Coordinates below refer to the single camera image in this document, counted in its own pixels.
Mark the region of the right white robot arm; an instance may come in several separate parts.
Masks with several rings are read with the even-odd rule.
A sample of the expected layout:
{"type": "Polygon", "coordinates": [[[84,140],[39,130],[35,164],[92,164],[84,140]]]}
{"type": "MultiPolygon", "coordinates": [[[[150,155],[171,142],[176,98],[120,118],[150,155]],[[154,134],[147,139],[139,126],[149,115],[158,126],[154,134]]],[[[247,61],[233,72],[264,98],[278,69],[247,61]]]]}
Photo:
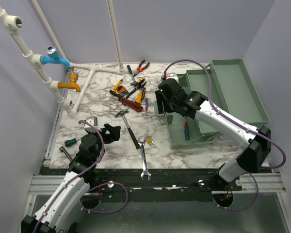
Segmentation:
{"type": "Polygon", "coordinates": [[[237,177],[249,172],[257,173],[269,152],[271,137],[269,128],[258,129],[226,113],[209,98],[197,91],[186,94],[179,83],[166,79],[155,92],[158,111],[178,113],[183,117],[204,122],[233,140],[242,153],[223,164],[213,176],[211,182],[219,190],[225,190],[237,177]]]}

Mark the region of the red black utility knife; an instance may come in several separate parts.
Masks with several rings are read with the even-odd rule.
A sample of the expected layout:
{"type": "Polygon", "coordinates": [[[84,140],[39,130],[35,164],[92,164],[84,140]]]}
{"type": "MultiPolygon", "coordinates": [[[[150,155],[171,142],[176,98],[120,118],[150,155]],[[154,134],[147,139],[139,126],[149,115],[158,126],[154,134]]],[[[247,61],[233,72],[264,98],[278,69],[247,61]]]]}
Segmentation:
{"type": "Polygon", "coordinates": [[[126,106],[129,106],[130,108],[134,109],[136,112],[141,112],[143,110],[143,107],[141,104],[137,102],[130,101],[126,98],[120,98],[119,101],[126,106]]]}

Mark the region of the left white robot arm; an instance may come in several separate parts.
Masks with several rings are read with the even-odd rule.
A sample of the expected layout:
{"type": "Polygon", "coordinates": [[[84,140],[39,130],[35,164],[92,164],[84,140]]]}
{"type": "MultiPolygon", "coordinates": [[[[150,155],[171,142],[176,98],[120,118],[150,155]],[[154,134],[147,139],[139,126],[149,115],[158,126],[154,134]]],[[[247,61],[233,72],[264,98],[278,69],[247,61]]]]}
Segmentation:
{"type": "Polygon", "coordinates": [[[81,138],[79,150],[69,164],[60,185],[46,203],[31,216],[26,215],[20,225],[22,233],[70,233],[68,223],[71,211],[86,192],[97,188],[95,172],[104,153],[105,145],[120,139],[120,126],[104,124],[101,129],[83,121],[87,134],[81,138]]]}

